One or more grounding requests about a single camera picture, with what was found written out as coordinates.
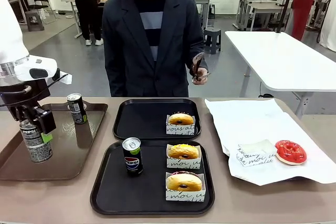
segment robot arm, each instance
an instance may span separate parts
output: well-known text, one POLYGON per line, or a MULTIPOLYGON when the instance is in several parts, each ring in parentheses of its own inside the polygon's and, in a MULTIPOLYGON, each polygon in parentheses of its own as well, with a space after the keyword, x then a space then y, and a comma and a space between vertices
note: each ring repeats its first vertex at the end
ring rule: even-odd
POLYGON ((72 76, 61 72, 54 59, 29 55, 7 0, 0 0, 0 27, 0 97, 16 121, 29 119, 48 134, 56 128, 54 117, 38 104, 50 95, 46 80, 70 84, 72 76))

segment person in red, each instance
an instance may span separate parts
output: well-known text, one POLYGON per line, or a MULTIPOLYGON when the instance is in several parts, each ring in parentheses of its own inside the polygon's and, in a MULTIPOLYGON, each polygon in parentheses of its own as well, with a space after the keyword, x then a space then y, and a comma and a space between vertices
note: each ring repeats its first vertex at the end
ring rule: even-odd
POLYGON ((292 37, 301 40, 305 32, 310 8, 314 0, 293 0, 293 30, 292 37))

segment can lid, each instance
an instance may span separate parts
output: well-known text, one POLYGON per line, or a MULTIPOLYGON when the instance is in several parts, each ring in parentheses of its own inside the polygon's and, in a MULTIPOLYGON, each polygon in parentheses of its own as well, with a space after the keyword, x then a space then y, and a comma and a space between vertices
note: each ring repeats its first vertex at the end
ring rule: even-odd
POLYGON ((80 99, 82 97, 82 95, 80 93, 73 93, 67 96, 67 100, 68 101, 76 101, 78 99, 80 99))
POLYGON ((133 151, 139 148, 141 145, 140 139, 136 137, 129 137, 122 142, 122 147, 127 151, 133 151))
POLYGON ((32 123, 30 123, 28 119, 20 122, 19 126, 20 126, 20 128, 22 130, 33 130, 33 129, 36 129, 36 126, 33 125, 32 123))

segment black can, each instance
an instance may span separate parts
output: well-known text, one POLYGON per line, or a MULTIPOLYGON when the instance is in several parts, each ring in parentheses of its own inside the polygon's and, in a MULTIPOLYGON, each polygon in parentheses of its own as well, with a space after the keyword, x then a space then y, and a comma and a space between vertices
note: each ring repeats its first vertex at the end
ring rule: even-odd
POLYGON ((50 142, 45 143, 38 128, 28 119, 20 122, 20 130, 31 161, 40 163, 52 157, 50 142))
POLYGON ((138 176, 143 171, 141 159, 141 141, 136 137, 130 137, 122 142, 127 173, 138 176))
POLYGON ((86 123, 88 116, 84 109, 82 95, 79 93, 70 94, 67 96, 67 101, 74 122, 76 124, 86 123))

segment glazed donut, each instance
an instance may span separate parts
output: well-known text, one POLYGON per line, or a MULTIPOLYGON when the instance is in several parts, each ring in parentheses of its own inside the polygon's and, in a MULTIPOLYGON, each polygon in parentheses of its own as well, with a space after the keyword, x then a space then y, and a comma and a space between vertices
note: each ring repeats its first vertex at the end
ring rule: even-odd
POLYGON ((198 149, 188 144, 178 144, 171 147, 168 156, 178 159, 195 159, 198 158, 198 149))
POLYGON ((194 119, 192 116, 184 113, 173 114, 168 118, 170 124, 175 125, 190 125, 194 124, 194 119))
POLYGON ((202 190, 202 181, 194 173, 176 172, 167 178, 166 186, 175 191, 200 191, 202 190))
POLYGON ((289 165, 301 165, 307 160, 304 149, 291 141, 281 140, 275 144, 277 158, 289 165))

